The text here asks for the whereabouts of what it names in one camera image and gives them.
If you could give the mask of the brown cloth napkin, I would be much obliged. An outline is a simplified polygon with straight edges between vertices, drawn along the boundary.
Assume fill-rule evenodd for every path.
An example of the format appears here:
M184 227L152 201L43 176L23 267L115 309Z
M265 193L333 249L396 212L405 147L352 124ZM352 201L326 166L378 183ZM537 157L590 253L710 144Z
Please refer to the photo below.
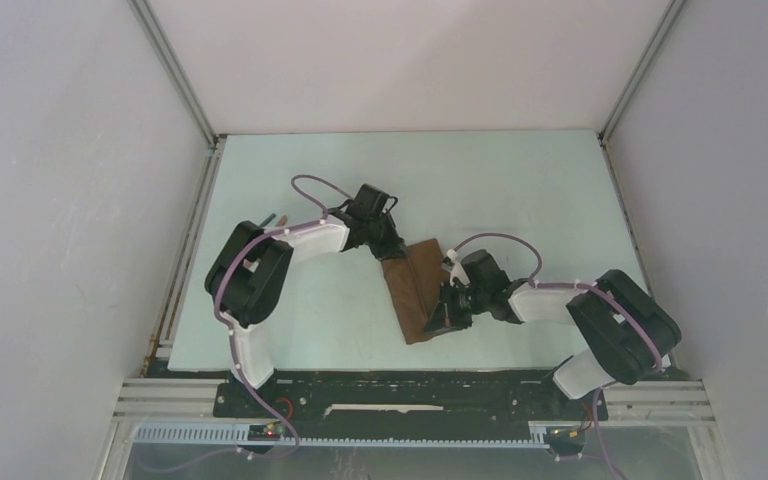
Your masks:
M382 260L383 278L407 345L434 337L424 331L439 301L440 287L449 281L443 268L443 252L437 239L408 247L404 258Z

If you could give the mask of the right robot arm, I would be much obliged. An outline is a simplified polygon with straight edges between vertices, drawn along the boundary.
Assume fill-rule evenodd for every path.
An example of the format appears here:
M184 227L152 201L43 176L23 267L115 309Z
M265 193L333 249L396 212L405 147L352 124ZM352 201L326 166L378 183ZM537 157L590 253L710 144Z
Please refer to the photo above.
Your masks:
M449 251L449 273L424 330L469 328L477 315L511 324L548 322L575 326L587 347L563 361L541 392L545 411L566 418L582 398L613 384L633 385L663 368L682 333L675 320L629 275L611 269L593 283L512 280L481 249L459 257Z

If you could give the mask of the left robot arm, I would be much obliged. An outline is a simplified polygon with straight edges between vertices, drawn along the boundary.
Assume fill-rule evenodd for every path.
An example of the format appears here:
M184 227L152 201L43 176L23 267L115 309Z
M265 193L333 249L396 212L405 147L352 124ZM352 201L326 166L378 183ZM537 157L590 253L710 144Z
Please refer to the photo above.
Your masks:
M262 323L276 309L290 268L306 260L367 247L377 260L408 255L391 210L399 199L370 184L340 205L318 200L320 216L297 225L262 227L243 221L234 228L209 269L204 288L213 314L227 333L231 371L242 382L238 404L264 416L276 403L266 381L275 372Z

